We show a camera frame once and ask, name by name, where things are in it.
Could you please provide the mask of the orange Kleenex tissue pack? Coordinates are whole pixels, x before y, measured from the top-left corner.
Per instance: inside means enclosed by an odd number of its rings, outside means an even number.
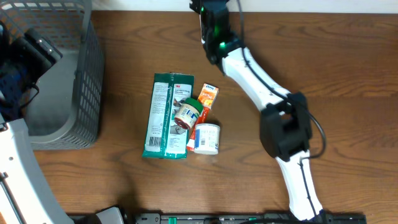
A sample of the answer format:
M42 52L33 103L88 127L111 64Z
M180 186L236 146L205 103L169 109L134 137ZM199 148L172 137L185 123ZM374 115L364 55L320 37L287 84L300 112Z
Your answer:
M204 83L197 101L199 101L205 108L211 110L216 97L218 96L219 90L220 89L216 86Z

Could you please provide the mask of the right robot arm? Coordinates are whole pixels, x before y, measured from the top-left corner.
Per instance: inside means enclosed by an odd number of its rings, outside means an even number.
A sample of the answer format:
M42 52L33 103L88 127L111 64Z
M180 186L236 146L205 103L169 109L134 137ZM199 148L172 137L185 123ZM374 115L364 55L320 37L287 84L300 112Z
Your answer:
M323 128L309 112L306 97L280 86L252 57L244 35L235 33L225 0L191 0L189 7L200 18L201 43L208 61L234 80L259 110L260 141L276 159L289 195L289 209L301 222L322 222L323 207L317 198L310 160L311 125L315 124L326 147Z

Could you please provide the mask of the green lid jar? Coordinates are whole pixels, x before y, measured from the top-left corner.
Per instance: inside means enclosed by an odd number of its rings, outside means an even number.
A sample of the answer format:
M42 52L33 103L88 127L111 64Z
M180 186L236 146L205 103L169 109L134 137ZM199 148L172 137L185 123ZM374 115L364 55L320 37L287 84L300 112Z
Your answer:
M194 127L202 111L203 105L199 101L193 98L187 98L174 116L175 124L183 129L189 130Z

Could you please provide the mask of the red stick packet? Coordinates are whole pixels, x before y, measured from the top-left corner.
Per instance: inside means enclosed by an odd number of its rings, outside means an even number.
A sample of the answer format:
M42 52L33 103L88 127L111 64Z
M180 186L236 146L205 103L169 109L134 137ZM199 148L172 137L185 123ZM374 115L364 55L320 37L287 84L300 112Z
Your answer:
M195 148L198 147L197 142L200 140L200 136L201 136L200 128L201 128L201 125L205 123L209 111L210 111L209 108L204 107L201 115L198 117L198 119L193 127L193 131L190 135L190 139L187 142L186 149L188 151L193 152L195 150Z

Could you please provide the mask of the green 3M gloves pack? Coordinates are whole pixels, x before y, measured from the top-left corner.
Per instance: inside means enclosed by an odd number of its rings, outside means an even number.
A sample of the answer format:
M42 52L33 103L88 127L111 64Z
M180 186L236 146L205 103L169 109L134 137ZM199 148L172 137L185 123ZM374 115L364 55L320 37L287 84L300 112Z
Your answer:
M184 159L188 131L174 121L181 104L192 97L194 76L182 73L156 73L152 88L143 157Z

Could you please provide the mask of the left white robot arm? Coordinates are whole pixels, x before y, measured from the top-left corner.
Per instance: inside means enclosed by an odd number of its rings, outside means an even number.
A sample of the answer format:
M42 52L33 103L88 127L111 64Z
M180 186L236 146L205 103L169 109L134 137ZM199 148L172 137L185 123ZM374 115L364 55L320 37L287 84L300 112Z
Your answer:
M1 213L7 223L73 223L35 158L22 98L62 54L34 29L16 40L1 24Z

